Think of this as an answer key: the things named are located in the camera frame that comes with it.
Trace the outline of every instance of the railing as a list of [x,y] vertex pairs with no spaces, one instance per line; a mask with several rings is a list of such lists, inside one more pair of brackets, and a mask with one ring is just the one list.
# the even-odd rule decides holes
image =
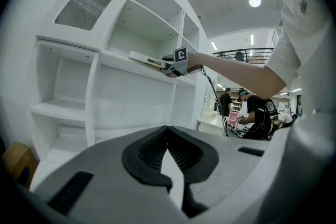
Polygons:
[[227,50],[215,52],[214,56],[233,59],[246,63],[265,64],[271,56],[274,48],[250,48],[240,50]]

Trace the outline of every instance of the black shirt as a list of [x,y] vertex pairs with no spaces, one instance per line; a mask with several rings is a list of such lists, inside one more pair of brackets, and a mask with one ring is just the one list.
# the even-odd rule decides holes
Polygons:
[[225,92],[224,94],[222,94],[219,100],[224,110],[224,115],[229,116],[229,104],[232,103],[231,97],[227,92]]
[[265,116],[264,123],[270,124],[271,119],[269,117],[269,114],[266,112],[265,115],[265,108],[266,108],[265,106],[266,101],[256,95],[251,95],[247,99],[247,113],[251,113],[252,111],[254,111],[255,123],[263,122]]

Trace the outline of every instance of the white book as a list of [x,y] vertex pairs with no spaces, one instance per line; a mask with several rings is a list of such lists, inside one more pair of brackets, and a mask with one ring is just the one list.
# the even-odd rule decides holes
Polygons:
[[130,51],[128,58],[145,63],[158,69],[163,69],[166,67],[166,61],[157,60],[153,57],[149,57],[147,55],[143,55],[135,51]]

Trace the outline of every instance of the person in background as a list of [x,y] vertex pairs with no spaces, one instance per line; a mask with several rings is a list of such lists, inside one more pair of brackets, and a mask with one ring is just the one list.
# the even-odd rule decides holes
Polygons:
[[290,114],[283,113],[278,115],[278,121],[280,128],[291,127],[293,118]]
[[238,100],[247,102],[247,118],[240,120],[239,124],[254,123],[244,135],[244,139],[261,140],[267,136],[271,129],[271,119],[266,109],[266,101],[248,91],[241,89],[238,92]]
[[222,96],[219,98],[220,104],[222,105],[223,111],[224,111],[224,115],[226,117],[229,117],[229,114],[231,113],[231,97],[229,95],[229,93],[231,93],[231,89],[230,88],[226,88],[224,90],[224,93],[222,94]]

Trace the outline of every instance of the hand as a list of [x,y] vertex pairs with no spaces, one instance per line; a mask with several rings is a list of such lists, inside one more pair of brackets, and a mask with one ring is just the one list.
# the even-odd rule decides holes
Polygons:
[[[187,73],[196,73],[201,70],[202,65],[197,63],[197,54],[188,54],[188,66],[187,66]],[[170,78],[177,78],[177,75],[174,73],[166,74]]]

